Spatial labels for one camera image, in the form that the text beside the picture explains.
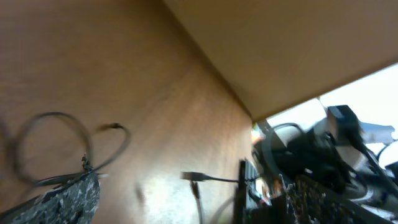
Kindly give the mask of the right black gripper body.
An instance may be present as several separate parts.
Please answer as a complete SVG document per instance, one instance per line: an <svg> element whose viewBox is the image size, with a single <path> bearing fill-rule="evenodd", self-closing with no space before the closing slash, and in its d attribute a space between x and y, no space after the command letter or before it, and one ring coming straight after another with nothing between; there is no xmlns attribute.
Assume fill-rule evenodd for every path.
<svg viewBox="0 0 398 224"><path fill-rule="evenodd" d="M289 213L285 195L267 199L256 189L259 174L248 160L240 160L238 188L233 208L233 224L289 224Z"/></svg>

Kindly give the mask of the black speckled left gripper right finger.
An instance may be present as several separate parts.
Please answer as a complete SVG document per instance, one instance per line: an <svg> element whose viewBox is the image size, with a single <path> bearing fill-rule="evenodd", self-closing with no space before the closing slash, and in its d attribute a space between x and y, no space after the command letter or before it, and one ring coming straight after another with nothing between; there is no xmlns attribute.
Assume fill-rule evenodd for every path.
<svg viewBox="0 0 398 224"><path fill-rule="evenodd" d="M366 188L365 194L359 198L346 198L300 175L291 181L286 175L280 174L285 202L285 216L289 223L390 223L379 215L360 206L367 202L373 191Z"/></svg>

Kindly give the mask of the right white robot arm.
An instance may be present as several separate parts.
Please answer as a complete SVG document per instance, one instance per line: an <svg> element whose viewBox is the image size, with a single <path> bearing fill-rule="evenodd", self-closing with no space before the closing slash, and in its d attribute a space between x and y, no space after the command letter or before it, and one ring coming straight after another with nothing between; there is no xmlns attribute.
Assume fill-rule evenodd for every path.
<svg viewBox="0 0 398 224"><path fill-rule="evenodd" d="M234 223L396 223L397 163L369 145L397 142L392 126L329 106L310 129L264 128L253 163L241 161Z"/></svg>

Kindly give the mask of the black speckled left gripper left finger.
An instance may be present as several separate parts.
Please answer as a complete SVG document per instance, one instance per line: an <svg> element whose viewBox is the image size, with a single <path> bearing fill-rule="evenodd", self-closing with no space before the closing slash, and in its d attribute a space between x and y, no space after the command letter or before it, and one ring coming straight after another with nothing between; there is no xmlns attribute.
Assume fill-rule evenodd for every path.
<svg viewBox="0 0 398 224"><path fill-rule="evenodd" d="M1 223L90 223L100 200L100 182L86 156L83 172L42 181L56 186L1 213Z"/></svg>

